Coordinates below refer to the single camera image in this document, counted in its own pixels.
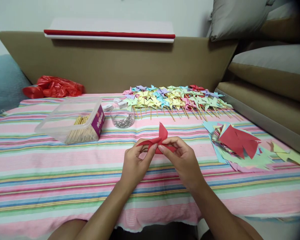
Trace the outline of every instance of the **red plastic bag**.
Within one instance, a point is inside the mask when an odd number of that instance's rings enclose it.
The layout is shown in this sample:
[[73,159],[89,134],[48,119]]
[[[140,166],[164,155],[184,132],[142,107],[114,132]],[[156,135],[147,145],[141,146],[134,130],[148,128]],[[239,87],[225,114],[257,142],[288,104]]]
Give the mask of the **red plastic bag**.
[[43,97],[77,97],[84,93],[84,86],[64,78],[42,76],[38,79],[37,85],[24,88],[23,93],[32,99]]

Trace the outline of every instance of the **left hand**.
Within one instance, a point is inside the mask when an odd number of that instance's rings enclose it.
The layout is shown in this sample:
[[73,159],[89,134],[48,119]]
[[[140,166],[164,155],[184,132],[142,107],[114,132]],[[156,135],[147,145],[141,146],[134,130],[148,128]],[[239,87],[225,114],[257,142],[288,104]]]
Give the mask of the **left hand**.
[[[139,143],[146,140],[147,139],[139,139],[132,148],[127,149],[124,153],[120,181],[124,182],[125,186],[129,186],[133,189],[136,188],[146,174],[158,146],[158,144],[154,144],[150,149],[148,149],[149,145],[137,146]],[[139,158],[139,155],[142,152],[148,152],[143,160]]]

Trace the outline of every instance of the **red stripe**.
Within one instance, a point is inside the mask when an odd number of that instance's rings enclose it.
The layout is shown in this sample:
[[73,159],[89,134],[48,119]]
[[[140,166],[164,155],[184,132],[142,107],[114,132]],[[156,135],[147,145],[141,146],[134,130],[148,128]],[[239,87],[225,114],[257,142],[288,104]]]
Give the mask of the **red stripe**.
[[90,31],[66,31],[49,30],[43,32],[47,35],[66,35],[66,36],[101,36],[101,37],[136,37],[136,38],[166,38],[175,39],[175,34],[153,34],[153,33],[119,33],[119,32],[90,32]]

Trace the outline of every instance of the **bed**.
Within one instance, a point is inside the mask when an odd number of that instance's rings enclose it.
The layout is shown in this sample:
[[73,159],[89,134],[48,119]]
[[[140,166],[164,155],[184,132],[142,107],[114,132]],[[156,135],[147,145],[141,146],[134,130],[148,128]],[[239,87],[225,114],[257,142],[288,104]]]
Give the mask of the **bed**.
[[[122,94],[99,96],[102,105]],[[273,164],[273,171],[242,173],[220,163],[202,120],[163,111],[158,117],[143,111],[143,119],[127,129],[115,128],[109,113],[97,142],[64,145],[35,127],[64,99],[24,100],[18,108],[0,115],[0,235],[39,237],[62,223],[89,219],[120,179],[124,151],[139,138],[154,138],[162,122],[169,136],[180,136],[195,151],[202,174],[227,208],[235,215],[259,218],[300,217],[300,166]],[[242,117],[208,121],[231,122],[262,140],[269,149],[274,141],[287,146]],[[181,184],[172,164],[155,155],[143,181],[135,189],[117,226],[131,232],[152,224],[172,221],[196,225],[200,212]]]

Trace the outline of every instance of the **forearm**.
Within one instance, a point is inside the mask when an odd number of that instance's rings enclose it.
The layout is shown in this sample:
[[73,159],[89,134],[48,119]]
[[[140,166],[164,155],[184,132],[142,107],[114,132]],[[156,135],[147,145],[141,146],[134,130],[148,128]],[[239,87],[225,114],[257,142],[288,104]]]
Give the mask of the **forearm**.
[[117,182],[110,195],[92,215],[76,240],[108,240],[134,188]]
[[190,192],[216,240],[262,239],[246,231],[204,180]]

